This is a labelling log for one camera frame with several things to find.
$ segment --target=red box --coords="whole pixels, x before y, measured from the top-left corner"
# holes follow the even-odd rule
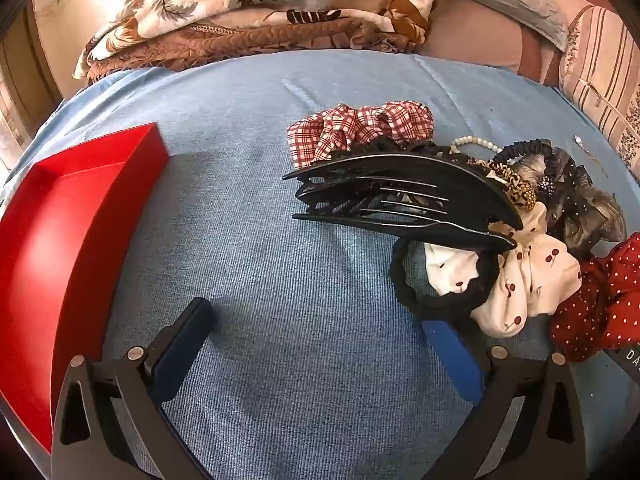
[[[154,124],[36,163],[0,219],[0,392],[45,449],[70,359],[100,361],[122,261],[169,157]]]

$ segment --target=pearl hair tie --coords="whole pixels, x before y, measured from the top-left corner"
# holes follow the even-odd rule
[[[473,137],[470,135],[465,137],[458,137],[457,139],[454,139],[453,144],[454,146],[463,146],[465,144],[477,144],[478,146],[484,146],[485,148],[488,148],[489,150],[492,150],[495,153],[500,153],[502,151],[502,148],[497,144],[494,144],[486,139],[481,139],[480,137]]]

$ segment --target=white scrunchie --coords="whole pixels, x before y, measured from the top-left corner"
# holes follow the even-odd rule
[[[500,275],[485,303],[471,312],[480,329],[493,337],[511,337],[527,317],[553,314],[562,301],[580,288],[580,263],[566,245],[546,234],[546,207],[536,202],[529,213],[519,210],[524,228],[514,231],[501,222],[491,230],[511,234],[514,250],[498,255]],[[429,282],[439,295],[463,292],[478,276],[478,255],[425,244]]]

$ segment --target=metal screw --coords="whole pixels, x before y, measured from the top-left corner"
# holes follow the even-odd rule
[[[142,346],[134,346],[133,348],[129,349],[129,351],[127,352],[127,358],[130,361],[135,361],[137,359],[140,359],[144,354],[145,354],[145,349],[142,348]]]
[[[566,358],[558,352],[553,352],[551,354],[551,360],[559,366],[562,366],[566,362]]]
[[[73,368],[78,368],[82,363],[84,363],[84,356],[76,355],[71,358],[71,366]]]
[[[506,359],[509,353],[507,352],[507,349],[502,346],[493,346],[491,348],[491,355],[496,359]]]

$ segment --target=blue bedsheet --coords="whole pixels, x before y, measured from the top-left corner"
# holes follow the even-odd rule
[[[553,89],[493,68],[376,52],[287,52],[112,75],[61,105],[2,190],[10,196],[34,160],[158,122],[173,156],[131,242],[104,352],[147,344],[193,296],[211,300],[217,327],[166,410],[217,479],[420,478],[471,408],[394,298],[392,238],[293,221],[296,185],[280,180],[292,169],[288,124],[340,102],[403,99],[431,108],[438,143],[550,139],[616,193],[629,232],[640,230],[638,184]],[[547,320],[527,322],[505,345],[543,358]],[[603,354],[574,373],[593,465],[628,428],[638,388]]]

